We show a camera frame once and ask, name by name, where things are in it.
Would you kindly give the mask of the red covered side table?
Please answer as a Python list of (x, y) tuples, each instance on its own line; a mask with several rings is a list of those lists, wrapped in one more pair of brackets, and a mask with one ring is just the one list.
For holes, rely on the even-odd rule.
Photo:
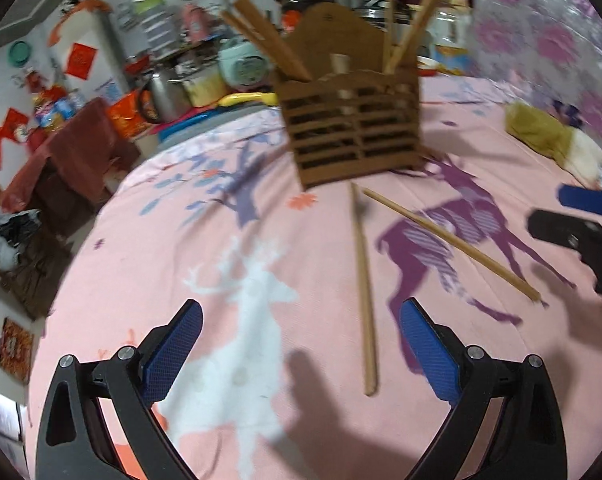
[(106, 102), (93, 99), (31, 154), (2, 192), (0, 208), (12, 214), (28, 208), (47, 165), (54, 166), (73, 192), (94, 204), (106, 187), (109, 169), (131, 170), (139, 157), (138, 148), (115, 131)]

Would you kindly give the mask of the cooking oil bottle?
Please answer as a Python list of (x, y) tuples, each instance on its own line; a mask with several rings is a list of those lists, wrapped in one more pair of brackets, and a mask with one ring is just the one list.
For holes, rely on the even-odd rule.
[(469, 0), (445, 0), (433, 19), (432, 54), (441, 73), (465, 76), (469, 71)]

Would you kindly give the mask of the green white plush cloth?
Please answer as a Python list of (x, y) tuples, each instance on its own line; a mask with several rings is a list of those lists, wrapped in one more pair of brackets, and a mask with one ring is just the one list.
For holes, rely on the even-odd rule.
[(523, 102), (506, 106), (505, 130), (533, 152), (552, 159), (586, 188), (596, 188), (602, 148), (583, 130)]

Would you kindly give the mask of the pile of grey clothes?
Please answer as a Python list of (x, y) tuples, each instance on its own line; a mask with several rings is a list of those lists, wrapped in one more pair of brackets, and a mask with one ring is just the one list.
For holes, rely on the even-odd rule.
[(38, 209), (0, 214), (0, 272), (13, 271), (19, 265), (20, 255), (41, 226)]

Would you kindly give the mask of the wooden chopstick holder box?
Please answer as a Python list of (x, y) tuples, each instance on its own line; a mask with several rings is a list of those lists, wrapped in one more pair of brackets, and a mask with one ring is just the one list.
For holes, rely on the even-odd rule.
[(284, 38), (312, 76), (273, 73), (302, 188), (423, 164), (416, 61), (385, 73), (384, 36), (345, 6), (321, 3)]

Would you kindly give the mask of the green rice cooker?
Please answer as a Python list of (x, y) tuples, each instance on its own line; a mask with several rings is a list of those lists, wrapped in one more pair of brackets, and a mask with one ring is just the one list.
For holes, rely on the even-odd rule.
[(249, 91), (267, 84), (269, 62), (266, 56), (243, 36), (222, 41), (218, 65), (226, 84), (235, 90)]

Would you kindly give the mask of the yellow ladle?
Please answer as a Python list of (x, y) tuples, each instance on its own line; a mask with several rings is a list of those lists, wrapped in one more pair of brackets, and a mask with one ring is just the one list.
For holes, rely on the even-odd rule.
[(228, 94), (217, 101), (217, 105), (220, 107), (231, 107), (248, 103), (277, 106), (278, 98), (274, 92), (236, 92)]

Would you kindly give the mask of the pink deer tablecloth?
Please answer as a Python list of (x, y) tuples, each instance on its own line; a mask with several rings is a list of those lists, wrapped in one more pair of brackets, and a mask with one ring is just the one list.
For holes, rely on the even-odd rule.
[(364, 393), (351, 188), (303, 191), (276, 110), (148, 160), (102, 208), (58, 292), (28, 393), (34, 451), (54, 368), (139, 344), (188, 299), (200, 339), (156, 414), (202, 479), (401, 479), (448, 412), (404, 357), (394, 312), (417, 298), (496, 359), (546, 363), (568, 473), (602, 449), (602, 298), (570, 250), (533, 240), (566, 174), (504, 128), (517, 93), (487, 79), (424, 82), (424, 174), (360, 186), (465, 237), (542, 294), (532, 302), (438, 237), (363, 200), (379, 389)]

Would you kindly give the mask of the painted wooden chopstick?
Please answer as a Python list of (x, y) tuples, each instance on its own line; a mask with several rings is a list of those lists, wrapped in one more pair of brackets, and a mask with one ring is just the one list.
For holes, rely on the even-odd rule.
[(389, 200), (386, 196), (374, 192), (370, 188), (361, 188), (360, 190), (363, 192), (364, 195), (371, 198), (372, 200), (375, 200), (377, 203), (388, 207), (389, 209), (393, 210), (397, 214), (400, 214), (407, 220), (415, 222), (415, 224), (418, 224), (420, 228), (425, 229), (426, 231), (437, 236), (441, 240), (445, 240), (446, 243), (457, 248), (469, 258), (478, 262), (481, 266), (484, 266), (484, 268), (487, 268), (492, 273), (499, 276), (502, 280), (509, 283), (512, 287), (517, 289), (524, 296), (527, 296), (529, 300), (535, 302), (542, 301), (542, 295), (540, 294), (540, 292), (537, 289), (535, 289), (532, 285), (530, 285), (527, 281), (525, 281), (523, 278), (519, 278), (517, 274), (514, 274), (514, 272), (511, 272), (510, 270), (506, 269), (496, 260), (488, 256), (487, 254), (484, 254), (484, 252), (481, 252), (478, 248), (475, 248), (474, 246), (465, 242), (460, 237), (456, 236), (450, 231), (443, 229), (442, 226), (439, 226), (438, 224), (434, 223), (433, 221), (430, 221), (427, 218), (424, 218), (423, 216), (420, 216), (419, 214), (415, 214), (414, 212), (407, 210), (406, 208), (400, 206), (398, 203), (395, 203), (393, 200)]

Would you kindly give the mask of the steel kettle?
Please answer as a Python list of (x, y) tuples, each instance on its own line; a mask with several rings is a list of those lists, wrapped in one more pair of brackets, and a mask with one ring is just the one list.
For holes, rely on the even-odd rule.
[(174, 68), (157, 68), (139, 89), (136, 96), (138, 113), (152, 125), (176, 122), (191, 109), (182, 78)]

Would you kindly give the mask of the silver pressure cooker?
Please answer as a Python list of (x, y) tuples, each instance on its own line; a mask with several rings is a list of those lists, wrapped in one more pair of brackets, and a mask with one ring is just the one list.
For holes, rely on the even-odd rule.
[[(389, 0), (367, 0), (353, 12), (363, 20), (380, 29), (386, 29), (386, 11), (389, 10)], [(408, 26), (412, 21), (412, 8), (407, 4), (394, 1), (394, 24)]]

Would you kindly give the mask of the cream pot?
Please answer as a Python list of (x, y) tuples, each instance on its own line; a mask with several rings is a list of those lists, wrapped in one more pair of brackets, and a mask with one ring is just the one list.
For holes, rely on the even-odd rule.
[(182, 66), (180, 76), (193, 107), (213, 105), (229, 93), (229, 87), (216, 62)]

